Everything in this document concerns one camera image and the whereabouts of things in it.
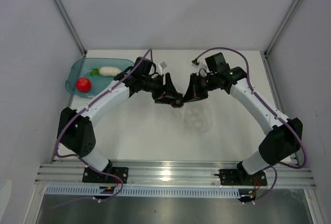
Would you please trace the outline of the clear zip top bag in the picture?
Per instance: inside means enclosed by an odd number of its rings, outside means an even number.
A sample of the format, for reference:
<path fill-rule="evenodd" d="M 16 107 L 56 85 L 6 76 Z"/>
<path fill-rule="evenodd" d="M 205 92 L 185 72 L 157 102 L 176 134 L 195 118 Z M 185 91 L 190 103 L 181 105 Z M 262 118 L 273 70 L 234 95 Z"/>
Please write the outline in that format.
<path fill-rule="evenodd" d="M 208 132 L 213 127 L 213 114 L 203 101 L 185 103 L 180 110 L 181 120 L 187 128 L 197 132 Z"/>

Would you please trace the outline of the aluminium frame post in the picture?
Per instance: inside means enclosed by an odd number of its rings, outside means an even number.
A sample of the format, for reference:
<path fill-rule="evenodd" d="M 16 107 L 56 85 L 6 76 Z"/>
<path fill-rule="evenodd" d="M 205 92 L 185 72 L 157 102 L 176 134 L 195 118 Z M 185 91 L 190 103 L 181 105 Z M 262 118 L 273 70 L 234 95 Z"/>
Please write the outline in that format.
<path fill-rule="evenodd" d="M 78 48 L 79 52 L 83 57 L 86 57 L 87 50 L 85 49 L 81 38 L 79 37 L 79 34 L 63 4 L 62 0 L 52 0 L 60 18 L 62 19 L 65 27 L 67 28 L 67 31 L 69 35 L 71 36 L 72 40 L 74 41 L 76 47 Z"/>
<path fill-rule="evenodd" d="M 289 7 L 287 8 L 284 16 L 281 19 L 280 24 L 277 26 L 275 33 L 273 34 L 270 42 L 266 50 L 264 51 L 264 57 L 266 59 L 269 58 L 273 49 L 275 48 L 276 44 L 279 42 L 280 38 L 282 37 L 283 33 L 291 23 L 293 17 L 295 16 L 297 10 L 299 9 L 301 3 L 304 0 L 291 0 Z"/>

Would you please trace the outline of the teal plastic tray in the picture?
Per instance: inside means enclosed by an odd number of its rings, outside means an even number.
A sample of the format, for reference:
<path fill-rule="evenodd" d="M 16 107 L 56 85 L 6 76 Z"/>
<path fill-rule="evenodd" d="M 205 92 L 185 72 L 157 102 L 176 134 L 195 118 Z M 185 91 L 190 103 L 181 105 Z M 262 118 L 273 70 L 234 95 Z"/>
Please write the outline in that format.
<path fill-rule="evenodd" d="M 133 61 L 121 58 L 83 58 L 75 62 L 65 82 L 65 89 L 72 95 L 82 98 L 93 98 L 109 86 L 114 77 L 128 67 Z M 79 78 L 87 78 L 91 83 L 88 92 L 77 89 Z"/>

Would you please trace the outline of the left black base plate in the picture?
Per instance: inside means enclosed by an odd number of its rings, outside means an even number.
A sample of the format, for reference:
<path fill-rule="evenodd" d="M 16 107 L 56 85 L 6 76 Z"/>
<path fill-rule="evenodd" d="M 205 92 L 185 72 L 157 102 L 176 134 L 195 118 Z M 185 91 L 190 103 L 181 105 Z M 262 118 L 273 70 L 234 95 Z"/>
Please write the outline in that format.
<path fill-rule="evenodd" d="M 129 168 L 128 167 L 110 167 L 107 168 L 106 173 L 115 175 L 119 177 L 124 184 L 127 183 L 128 175 L 129 175 Z M 83 183 L 108 183 L 108 184 L 116 184 L 120 183 L 120 181 L 114 177 L 103 175 L 100 173 L 95 172 L 91 168 L 85 168 L 83 177 Z"/>

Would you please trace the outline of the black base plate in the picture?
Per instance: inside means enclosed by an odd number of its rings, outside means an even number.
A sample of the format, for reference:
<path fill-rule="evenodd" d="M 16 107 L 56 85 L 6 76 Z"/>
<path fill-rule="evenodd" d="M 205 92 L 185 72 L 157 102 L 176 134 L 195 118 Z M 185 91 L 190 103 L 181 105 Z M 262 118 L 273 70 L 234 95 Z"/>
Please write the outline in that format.
<path fill-rule="evenodd" d="M 214 176 L 220 179 L 222 186 L 267 186 L 266 175 L 262 170 L 249 175 L 239 169 L 219 169 Z"/>
<path fill-rule="evenodd" d="M 106 173 L 115 175 L 119 177 L 124 184 L 127 183 L 128 175 L 129 175 L 129 168 L 128 167 L 110 167 L 107 168 Z M 91 168 L 85 168 L 83 177 L 83 183 L 108 183 L 108 184 L 116 184 L 120 183 L 120 181 L 114 177 L 103 175 L 100 173 L 95 172 Z"/>

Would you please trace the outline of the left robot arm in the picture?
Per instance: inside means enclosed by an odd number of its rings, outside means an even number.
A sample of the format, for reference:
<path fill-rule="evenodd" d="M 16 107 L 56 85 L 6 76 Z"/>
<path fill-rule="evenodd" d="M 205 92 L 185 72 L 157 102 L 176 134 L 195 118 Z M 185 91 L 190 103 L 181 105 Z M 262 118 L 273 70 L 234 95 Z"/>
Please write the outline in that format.
<path fill-rule="evenodd" d="M 77 109 L 66 107 L 61 112 L 56 143 L 94 168 L 94 177 L 102 183 L 111 179 L 112 169 L 111 162 L 96 147 L 94 127 L 107 112 L 140 91 L 150 92 L 155 103 L 174 108 L 183 105 L 183 95 L 176 90 L 169 73 L 150 73 L 155 66 L 151 60 L 138 57 L 89 103 Z"/>

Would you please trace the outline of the red tomato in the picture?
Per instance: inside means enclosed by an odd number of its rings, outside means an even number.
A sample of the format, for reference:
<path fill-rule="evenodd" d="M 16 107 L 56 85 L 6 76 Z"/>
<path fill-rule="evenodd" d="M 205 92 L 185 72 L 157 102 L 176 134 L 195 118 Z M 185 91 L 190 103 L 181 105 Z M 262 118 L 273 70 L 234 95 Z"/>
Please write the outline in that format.
<path fill-rule="evenodd" d="M 77 81 L 76 81 L 76 89 L 79 91 L 79 92 L 82 92 L 82 93 L 87 93 L 91 90 L 92 88 L 92 84 L 90 82 L 90 80 L 88 78 L 85 78 L 85 77 L 81 77 L 81 78 L 78 78 Z"/>

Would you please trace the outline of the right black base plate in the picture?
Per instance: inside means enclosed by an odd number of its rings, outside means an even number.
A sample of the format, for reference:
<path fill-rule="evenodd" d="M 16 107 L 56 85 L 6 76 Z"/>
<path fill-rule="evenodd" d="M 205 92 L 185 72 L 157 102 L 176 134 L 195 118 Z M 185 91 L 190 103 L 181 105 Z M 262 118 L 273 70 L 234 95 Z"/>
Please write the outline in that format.
<path fill-rule="evenodd" d="M 266 175 L 262 170 L 249 175 L 239 169 L 219 169 L 214 176 L 220 179 L 222 186 L 267 186 Z"/>

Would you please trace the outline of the white radish with leaves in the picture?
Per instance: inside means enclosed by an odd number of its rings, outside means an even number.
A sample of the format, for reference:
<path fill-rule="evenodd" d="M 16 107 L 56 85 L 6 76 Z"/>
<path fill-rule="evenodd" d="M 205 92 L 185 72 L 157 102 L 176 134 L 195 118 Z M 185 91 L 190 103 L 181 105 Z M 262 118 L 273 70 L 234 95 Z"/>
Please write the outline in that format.
<path fill-rule="evenodd" d="M 104 66 L 101 68 L 94 68 L 90 72 L 90 76 L 114 77 L 119 73 L 121 73 L 121 70 L 117 67 Z"/>

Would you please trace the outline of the left aluminium frame post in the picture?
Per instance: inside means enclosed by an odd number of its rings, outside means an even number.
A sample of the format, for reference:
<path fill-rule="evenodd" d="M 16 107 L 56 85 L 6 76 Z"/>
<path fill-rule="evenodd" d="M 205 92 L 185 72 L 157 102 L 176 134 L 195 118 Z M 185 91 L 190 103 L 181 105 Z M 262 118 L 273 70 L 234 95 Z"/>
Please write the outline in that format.
<path fill-rule="evenodd" d="M 87 50 L 85 49 L 81 38 L 79 37 L 79 34 L 63 4 L 62 0 L 52 0 L 60 18 L 62 19 L 65 27 L 67 28 L 67 31 L 69 35 L 71 36 L 72 40 L 74 41 L 76 47 L 78 48 L 79 52 L 83 57 L 86 57 Z"/>

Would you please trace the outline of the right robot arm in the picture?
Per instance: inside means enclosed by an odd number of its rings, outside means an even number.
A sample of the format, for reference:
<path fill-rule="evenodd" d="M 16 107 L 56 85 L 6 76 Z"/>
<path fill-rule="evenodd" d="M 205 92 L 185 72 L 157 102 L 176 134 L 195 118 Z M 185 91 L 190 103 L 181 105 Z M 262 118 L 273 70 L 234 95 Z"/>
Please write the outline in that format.
<path fill-rule="evenodd" d="M 249 184 L 257 172 L 304 149 L 302 122 L 269 105 L 251 84 L 249 69 L 231 68 L 222 53 L 207 57 L 205 62 L 208 72 L 191 74 L 183 102 L 204 100 L 210 91 L 224 90 L 245 107 L 265 134 L 258 150 L 237 165 L 236 178 L 241 184 Z"/>

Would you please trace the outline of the right aluminium frame post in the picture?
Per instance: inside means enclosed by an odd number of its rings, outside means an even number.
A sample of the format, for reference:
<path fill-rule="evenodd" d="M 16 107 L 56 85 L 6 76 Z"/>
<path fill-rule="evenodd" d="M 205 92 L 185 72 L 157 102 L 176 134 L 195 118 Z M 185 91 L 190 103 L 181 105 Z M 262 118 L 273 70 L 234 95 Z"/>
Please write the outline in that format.
<path fill-rule="evenodd" d="M 266 59 L 269 58 L 273 49 L 275 48 L 276 44 L 279 42 L 280 38 L 282 37 L 283 33 L 291 23 L 293 17 L 295 16 L 297 10 L 299 9 L 301 3 L 304 0 L 291 0 L 289 7 L 287 8 L 284 16 L 281 19 L 280 24 L 277 26 L 275 33 L 273 34 L 270 42 L 266 50 L 264 51 L 264 57 Z"/>

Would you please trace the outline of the aluminium mounting rail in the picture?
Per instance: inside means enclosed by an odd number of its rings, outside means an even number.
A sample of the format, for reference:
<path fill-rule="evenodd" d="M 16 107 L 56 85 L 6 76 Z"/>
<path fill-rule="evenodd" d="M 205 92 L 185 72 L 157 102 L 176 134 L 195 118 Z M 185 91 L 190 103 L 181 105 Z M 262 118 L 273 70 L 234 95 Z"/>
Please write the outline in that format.
<path fill-rule="evenodd" d="M 127 167 L 130 186 L 146 187 L 203 187 L 219 186 L 215 175 L 219 169 L 234 169 L 234 162 L 183 162 L 183 161 L 134 161 L 115 160 L 115 167 Z M 35 184 L 82 184 L 84 164 L 76 159 L 56 159 L 41 164 Z M 266 179 L 271 186 L 276 180 L 276 189 L 315 189 L 316 183 L 310 169 L 291 169 L 276 166 L 266 170 Z"/>

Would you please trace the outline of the dark round fruit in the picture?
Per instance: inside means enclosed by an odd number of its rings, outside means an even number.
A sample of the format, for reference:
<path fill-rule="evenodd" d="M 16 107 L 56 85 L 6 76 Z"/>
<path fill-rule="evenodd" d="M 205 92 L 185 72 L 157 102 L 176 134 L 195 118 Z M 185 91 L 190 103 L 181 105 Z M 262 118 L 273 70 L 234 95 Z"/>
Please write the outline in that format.
<path fill-rule="evenodd" d="M 171 107 L 178 109 L 182 108 L 184 106 L 184 103 L 181 100 L 173 100 L 170 103 Z"/>

